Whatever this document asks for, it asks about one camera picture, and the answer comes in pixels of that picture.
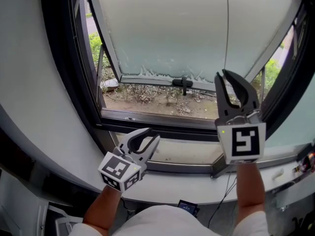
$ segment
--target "person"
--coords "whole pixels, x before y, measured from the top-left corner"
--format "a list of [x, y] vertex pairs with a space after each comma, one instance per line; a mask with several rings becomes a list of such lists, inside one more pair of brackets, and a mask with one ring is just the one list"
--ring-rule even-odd
[[[114, 222], [121, 193], [109, 186], [87, 210], [71, 236], [107, 236]], [[265, 190], [256, 164], [237, 166], [238, 215], [234, 236], [268, 236], [264, 212]], [[218, 236], [187, 211], [173, 206], [152, 206], [126, 221], [114, 236]]]

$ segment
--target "green bush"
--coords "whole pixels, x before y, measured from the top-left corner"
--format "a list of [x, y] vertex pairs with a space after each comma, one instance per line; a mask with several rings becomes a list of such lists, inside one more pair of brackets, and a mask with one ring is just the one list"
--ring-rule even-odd
[[[92, 56], [93, 56], [93, 62], [95, 68], [97, 68], [98, 65], [98, 57], [99, 57], [99, 49], [102, 44], [102, 41], [100, 40], [100, 37], [97, 32], [92, 33], [89, 35], [89, 40], [90, 40], [90, 46], [91, 46], [91, 51], [92, 51]], [[104, 53], [103, 56], [103, 64], [102, 64], [102, 80], [110, 80], [114, 79], [115, 75], [113, 73], [113, 70], [110, 66], [109, 60]]]
[[[278, 74], [280, 72], [279, 63], [275, 59], [270, 59], [265, 65], [265, 87], [264, 97], [267, 95], [272, 85], [274, 84]], [[252, 86], [256, 89], [257, 94], [260, 94], [261, 85], [261, 72], [252, 81]]]

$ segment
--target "human arm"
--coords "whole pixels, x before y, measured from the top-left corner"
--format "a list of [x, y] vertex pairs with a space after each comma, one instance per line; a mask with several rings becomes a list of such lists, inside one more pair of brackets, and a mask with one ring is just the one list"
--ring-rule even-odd
[[103, 236], [108, 236], [108, 230], [113, 225], [120, 197], [121, 192], [105, 186], [102, 193], [85, 213], [83, 223], [93, 227]]
[[257, 165], [237, 166], [237, 224], [254, 212], [265, 211], [265, 188]]

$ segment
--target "cable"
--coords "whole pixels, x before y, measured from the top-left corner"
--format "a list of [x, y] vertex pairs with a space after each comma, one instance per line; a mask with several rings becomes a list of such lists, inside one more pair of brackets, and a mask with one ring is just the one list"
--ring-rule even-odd
[[123, 206], [124, 206], [124, 208], [127, 210], [127, 218], [126, 218], [126, 221], [127, 221], [127, 220], [129, 219], [129, 217], [132, 215], [132, 213], [133, 213], [135, 210], [129, 210], [129, 209], [126, 207], [124, 197], [121, 197], [120, 199], [123, 201]]
[[230, 181], [230, 176], [231, 176], [231, 171], [230, 174], [228, 175], [228, 179], [227, 179], [227, 184], [226, 184], [226, 189], [225, 189], [225, 194], [227, 193], [227, 187], [228, 187], [228, 182]]
[[231, 224], [230, 229], [228, 230], [228, 233], [227, 233], [226, 236], [228, 236], [228, 235], [230, 234], [230, 231], [231, 231], [232, 226], [233, 226], [233, 224], [234, 224], [234, 216], [233, 216], [233, 213], [234, 213], [234, 210], [235, 210], [235, 208], [236, 208], [236, 205], [237, 205], [237, 202], [235, 201], [234, 208], [233, 208], [233, 210], [232, 210], [232, 212], [231, 212], [231, 215], [230, 215], [230, 217], [232, 217], [232, 224]]
[[228, 183], [229, 183], [229, 180], [230, 180], [230, 176], [231, 176], [231, 172], [230, 172], [229, 177], [228, 177], [228, 180], [227, 180], [225, 195], [224, 195], [223, 199], [220, 201], [220, 203], [219, 203], [217, 209], [214, 211], [214, 213], [212, 214], [211, 218], [209, 219], [208, 228], [209, 228], [209, 226], [210, 226], [210, 222], [211, 222], [212, 218], [214, 217], [214, 215], [216, 214], [216, 212], [219, 210], [219, 208], [220, 208], [221, 204], [223, 203], [224, 199], [225, 199], [226, 196], [233, 190], [233, 188], [236, 186], [236, 183], [235, 183], [236, 177], [235, 177], [235, 179], [234, 179], [232, 185], [230, 186], [230, 188], [228, 188]]
[[225, 59], [224, 59], [224, 70], [225, 70], [225, 65], [226, 65], [226, 57], [227, 57], [227, 45], [228, 45], [228, 30], [229, 30], [229, 5], [228, 5], [228, 0], [226, 0], [227, 3], [227, 33], [226, 33], [226, 47], [225, 47]]

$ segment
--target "soil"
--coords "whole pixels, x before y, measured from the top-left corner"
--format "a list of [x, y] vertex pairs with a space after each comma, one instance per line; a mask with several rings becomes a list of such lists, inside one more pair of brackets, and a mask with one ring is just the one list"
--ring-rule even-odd
[[119, 92], [114, 91], [107, 92], [103, 97], [107, 109], [205, 119], [218, 118], [216, 97], [200, 93], [179, 95], [177, 101], [173, 97], [167, 100], [164, 91], [159, 92], [149, 102], [142, 101], [141, 98], [136, 102], [132, 96], [129, 96], [127, 101]]

